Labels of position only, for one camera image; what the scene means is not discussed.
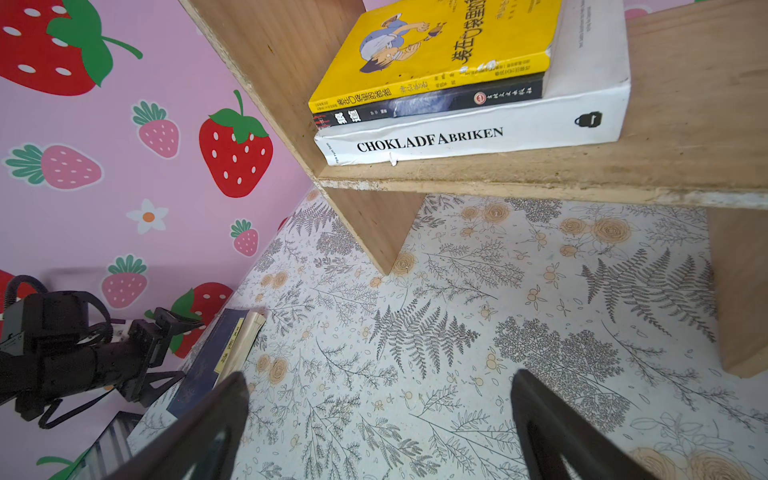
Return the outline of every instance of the white flower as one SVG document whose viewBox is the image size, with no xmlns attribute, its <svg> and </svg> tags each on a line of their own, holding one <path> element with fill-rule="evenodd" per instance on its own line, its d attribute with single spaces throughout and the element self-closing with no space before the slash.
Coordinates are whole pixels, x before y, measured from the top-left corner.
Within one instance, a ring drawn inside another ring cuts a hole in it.
<svg viewBox="0 0 768 480">
<path fill-rule="evenodd" d="M 168 215 L 166 207 L 155 207 L 147 198 L 141 202 L 141 210 L 132 210 L 125 214 L 131 220 L 139 223 L 139 233 L 144 234 L 151 229 L 165 230 L 163 219 Z"/>
</svg>

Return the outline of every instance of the white book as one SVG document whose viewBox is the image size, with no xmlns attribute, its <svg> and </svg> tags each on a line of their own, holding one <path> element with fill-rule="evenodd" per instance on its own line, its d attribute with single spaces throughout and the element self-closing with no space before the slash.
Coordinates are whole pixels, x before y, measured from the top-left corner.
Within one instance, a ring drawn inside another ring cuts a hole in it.
<svg viewBox="0 0 768 480">
<path fill-rule="evenodd" d="M 328 164 L 395 164 L 618 140 L 631 86 L 624 4 L 564 0 L 562 8 L 543 98 L 324 128 L 315 142 Z"/>
</svg>

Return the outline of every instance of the cartoon illustration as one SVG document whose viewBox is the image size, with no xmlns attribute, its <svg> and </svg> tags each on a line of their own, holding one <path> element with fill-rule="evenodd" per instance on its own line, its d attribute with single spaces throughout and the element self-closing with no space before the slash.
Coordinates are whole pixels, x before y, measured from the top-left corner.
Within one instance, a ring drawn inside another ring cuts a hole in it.
<svg viewBox="0 0 768 480">
<path fill-rule="evenodd" d="M 15 158 L 5 164 L 11 175 L 30 185 L 48 183 L 57 190 L 77 190 L 101 180 L 101 166 L 82 153 L 64 145 L 50 145 L 45 151 L 27 144 L 11 151 Z"/>
<path fill-rule="evenodd" d="M 82 95 L 100 87 L 113 66 L 105 42 L 144 56 L 102 36 L 101 18 L 88 0 L 5 0 L 0 18 L 0 76 L 47 94 Z"/>
<path fill-rule="evenodd" d="M 221 193 L 232 198 L 253 191 L 272 161 L 270 136 L 254 117 L 243 113 L 243 98 L 235 90 L 240 113 L 223 108 L 200 127 L 200 151 Z"/>
<path fill-rule="evenodd" d="M 138 135 L 144 145 L 162 158 L 173 158 L 179 153 L 179 127 L 166 120 L 163 108 L 146 101 L 134 105 L 134 123 L 139 125 Z"/>
<path fill-rule="evenodd" d="M 443 25 L 445 25 L 445 23 L 438 23 L 429 31 L 426 38 L 403 47 L 406 43 L 403 36 L 406 33 L 414 29 L 416 31 L 427 31 L 429 30 L 429 23 L 405 23 L 403 20 L 400 20 L 400 15 L 402 14 L 399 13 L 384 21 L 381 30 L 371 32 L 362 41 L 360 56 L 368 62 L 360 68 L 362 73 L 373 73 L 374 71 L 383 70 L 389 67 L 395 60 L 408 60 L 419 50 L 422 42 L 431 40 L 439 35 Z"/>
<path fill-rule="evenodd" d="M 107 271 L 111 275 L 101 282 L 101 292 L 112 308 L 131 305 L 147 288 L 147 277 L 142 275 L 147 271 L 147 266 L 140 258 L 134 261 L 133 255 L 118 257 Z"/>
<path fill-rule="evenodd" d="M 138 222 L 138 231 L 141 235 L 144 235 L 153 228 L 155 230 L 165 230 L 163 219 L 166 215 L 168 215 L 166 207 L 155 207 L 148 198 L 141 202 L 141 210 L 131 210 L 125 214 L 126 217 Z"/>
<path fill-rule="evenodd" d="M 237 220 L 232 226 L 232 233 L 230 233 L 232 238 L 235 239 L 235 250 L 246 257 L 256 255 L 256 250 L 259 248 L 259 234 L 252 230 L 250 225 L 251 223 L 244 218 Z"/>
<path fill-rule="evenodd" d="M 3 295 L 5 295 L 5 288 L 8 286 L 8 282 L 10 282 L 14 276 L 15 275 L 11 275 L 8 272 L 4 272 L 0 270 L 0 292 L 2 292 Z M 33 293 L 37 293 L 35 292 L 34 288 L 32 288 L 26 283 L 22 283 L 21 285 L 18 286 L 18 292 L 16 292 L 16 299 L 20 300 L 27 295 L 32 295 Z M 5 311 L 4 304 L 3 302 L 0 302 L 0 335 L 2 335 L 2 324 L 3 324 L 2 314 L 4 313 L 4 311 Z"/>
<path fill-rule="evenodd" d="M 222 283 L 210 282 L 198 285 L 180 296 L 170 308 L 170 311 L 187 318 L 200 320 L 206 326 L 214 321 L 219 310 L 224 307 L 232 295 L 232 289 Z M 151 310 L 144 312 L 149 319 L 154 318 Z M 176 335 L 170 341 L 171 352 L 180 359 L 187 358 L 194 344 L 198 341 L 205 329 L 195 329 Z"/>
</svg>

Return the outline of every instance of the wooden shelf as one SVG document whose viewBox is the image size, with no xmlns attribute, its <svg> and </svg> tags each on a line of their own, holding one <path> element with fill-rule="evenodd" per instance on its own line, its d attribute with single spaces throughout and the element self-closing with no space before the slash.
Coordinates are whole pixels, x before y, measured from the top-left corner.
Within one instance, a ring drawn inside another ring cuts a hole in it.
<svg viewBox="0 0 768 480">
<path fill-rule="evenodd" d="M 329 167 L 313 140 L 307 101 L 362 0 L 180 2 L 384 274 L 429 192 L 768 208 L 764 0 L 629 21 L 632 94 L 618 142 L 396 167 Z M 718 210 L 710 234 L 723 364 L 751 376 L 768 368 L 768 211 Z"/>
<path fill-rule="evenodd" d="M 710 0 L 627 23 L 618 142 L 325 166 L 324 187 L 768 207 L 768 2 Z"/>
</svg>

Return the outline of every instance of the blue book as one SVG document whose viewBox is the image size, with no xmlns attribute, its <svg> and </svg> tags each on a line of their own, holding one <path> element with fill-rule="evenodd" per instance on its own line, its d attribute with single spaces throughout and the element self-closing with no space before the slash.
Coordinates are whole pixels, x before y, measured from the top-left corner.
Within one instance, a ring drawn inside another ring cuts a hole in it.
<svg viewBox="0 0 768 480">
<path fill-rule="evenodd" d="M 225 309 L 192 362 L 167 410 L 177 419 L 214 389 L 249 310 Z"/>
</svg>

